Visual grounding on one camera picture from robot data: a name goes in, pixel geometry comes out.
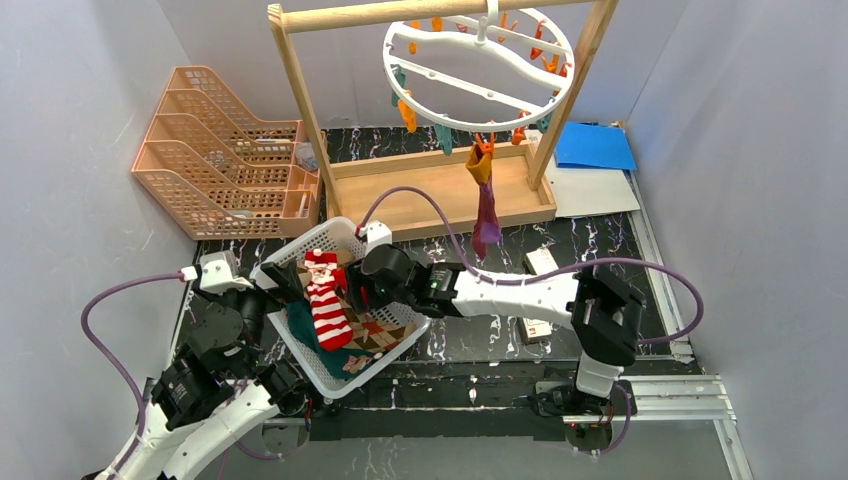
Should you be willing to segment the purple sock with yellow cuff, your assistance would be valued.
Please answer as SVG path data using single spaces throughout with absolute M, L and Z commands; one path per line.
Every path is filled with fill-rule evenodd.
M 466 161 L 466 170 L 478 185 L 477 217 L 472 231 L 472 247 L 475 255 L 483 260 L 488 247 L 501 239 L 501 226 L 496 213 L 496 200 L 492 176 L 493 149 L 489 145 L 476 143 Z

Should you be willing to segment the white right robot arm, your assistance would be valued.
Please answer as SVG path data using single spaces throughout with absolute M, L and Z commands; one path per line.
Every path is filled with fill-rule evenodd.
M 643 296 L 612 272 L 574 274 L 472 272 L 461 263 L 424 264 L 393 245 L 381 245 L 342 267 L 341 292 L 357 313 L 392 303 L 428 318 L 496 315 L 570 328 L 582 353 L 571 382 L 532 399 L 550 416 L 612 415 L 611 395 L 638 350 Z

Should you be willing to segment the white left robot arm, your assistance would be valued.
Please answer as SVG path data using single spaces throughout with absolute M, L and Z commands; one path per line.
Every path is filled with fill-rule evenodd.
M 115 459 L 91 473 L 93 479 L 193 479 L 215 457 L 264 421 L 314 411 L 306 379 L 290 365 L 261 365 L 260 342 L 267 314 L 302 299 L 305 276 L 295 262 L 266 262 L 261 277 L 244 278 L 224 259 L 202 260 L 176 273 L 158 274 L 113 286 L 83 308 L 80 324 L 88 340 L 123 376 L 135 399 L 135 429 Z M 212 305 L 225 325 L 212 333 L 195 332 L 172 362 L 140 387 L 90 327 L 93 308 L 131 287 L 179 280 Z

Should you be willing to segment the white round clip hanger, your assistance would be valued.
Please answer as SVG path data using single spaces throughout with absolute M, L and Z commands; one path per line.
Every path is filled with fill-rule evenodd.
M 548 120 L 571 89 L 576 52 L 547 15 L 528 8 L 394 22 L 381 47 L 392 104 L 417 123 L 498 132 Z M 521 110 L 529 115 L 519 119 Z

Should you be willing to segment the dark green sock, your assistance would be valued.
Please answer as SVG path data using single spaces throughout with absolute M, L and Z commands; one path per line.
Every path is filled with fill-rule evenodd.
M 288 304 L 286 316 L 291 334 L 317 355 L 332 377 L 343 380 L 353 378 L 374 360 L 374 355 L 364 350 L 340 348 L 328 351 L 322 348 L 307 301 Z

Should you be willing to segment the argyle brown sock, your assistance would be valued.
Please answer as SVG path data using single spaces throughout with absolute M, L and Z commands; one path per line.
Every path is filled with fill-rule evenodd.
M 303 283 L 306 294 L 306 286 L 310 279 L 310 274 L 304 266 L 304 260 L 298 267 L 301 274 L 304 276 Z M 337 295 L 341 300 L 349 325 L 354 332 L 352 340 L 343 348 L 364 350 L 378 356 L 399 346 L 403 340 L 411 335 L 414 330 L 412 325 L 400 325 L 379 320 L 370 313 L 357 314 L 354 312 L 350 305 L 345 301 L 344 297 L 344 269 L 339 263 L 338 268 L 340 269 L 340 287 L 337 289 Z M 307 301 L 309 304 L 307 294 L 304 301 Z

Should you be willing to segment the peach plastic file organizer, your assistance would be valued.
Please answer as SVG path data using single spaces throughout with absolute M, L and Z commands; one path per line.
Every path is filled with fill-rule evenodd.
M 195 241 L 290 238 L 318 222 L 320 171 L 299 120 L 256 117 L 206 66 L 172 71 L 134 178 Z

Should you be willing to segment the small white printed box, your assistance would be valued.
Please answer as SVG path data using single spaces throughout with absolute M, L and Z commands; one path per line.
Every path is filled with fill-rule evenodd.
M 519 318 L 517 325 L 522 342 L 525 345 L 549 340 L 553 332 L 551 324 L 542 320 Z

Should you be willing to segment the teal front clothes peg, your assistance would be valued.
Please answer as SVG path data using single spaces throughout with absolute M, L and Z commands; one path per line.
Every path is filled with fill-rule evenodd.
M 451 127 L 449 125 L 444 125 L 443 123 L 435 122 L 433 130 L 443 154 L 447 157 L 451 156 L 453 151 L 453 135 Z

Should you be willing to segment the white card box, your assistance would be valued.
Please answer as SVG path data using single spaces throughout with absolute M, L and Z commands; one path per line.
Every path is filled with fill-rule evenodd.
M 546 247 L 525 253 L 523 264 L 526 272 L 532 275 L 547 274 L 559 268 L 553 254 Z

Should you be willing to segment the orange front-left clothes peg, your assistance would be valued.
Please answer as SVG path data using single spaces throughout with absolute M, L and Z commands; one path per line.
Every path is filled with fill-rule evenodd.
M 403 99 L 398 100 L 397 107 L 407 131 L 409 133 L 415 133 L 418 128 L 415 110 L 412 109 Z

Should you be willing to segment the orange front-centre clothes peg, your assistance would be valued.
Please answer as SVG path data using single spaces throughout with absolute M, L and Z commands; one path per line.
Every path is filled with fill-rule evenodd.
M 496 133 L 480 133 L 475 134 L 475 148 L 481 156 L 493 155 L 495 150 Z

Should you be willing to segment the orange front-right clothes peg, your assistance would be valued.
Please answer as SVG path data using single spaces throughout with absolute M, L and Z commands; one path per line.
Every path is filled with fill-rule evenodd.
M 526 111 L 526 110 L 521 110 L 521 111 L 520 111 L 520 113 L 519 113 L 518 118 L 519 118 L 519 119 L 524 119 L 524 118 L 525 118 L 526 116 L 528 116 L 528 115 L 529 115 L 529 112 L 528 112 L 528 111 Z M 513 130 L 512 135 L 511 135 L 511 143 L 512 143 L 513 145 L 518 146 L 518 145 L 520 145 L 520 144 L 521 144 L 521 143 L 525 140 L 525 138 L 526 138 L 526 136 L 525 136 L 525 129 L 526 129 L 526 124 L 525 124 L 525 123 L 522 123 L 520 126 L 516 127 L 516 128 Z

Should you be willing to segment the white paper sheet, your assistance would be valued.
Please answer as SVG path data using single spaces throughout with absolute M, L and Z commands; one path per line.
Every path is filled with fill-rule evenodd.
M 558 168 L 554 150 L 546 167 L 546 185 L 556 200 L 555 216 L 581 218 L 638 211 L 640 203 L 627 176 L 636 170 Z

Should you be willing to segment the blue folder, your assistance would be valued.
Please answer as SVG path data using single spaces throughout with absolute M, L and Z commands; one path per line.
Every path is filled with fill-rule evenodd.
M 555 149 L 558 168 L 637 169 L 634 155 L 620 127 L 569 122 Z

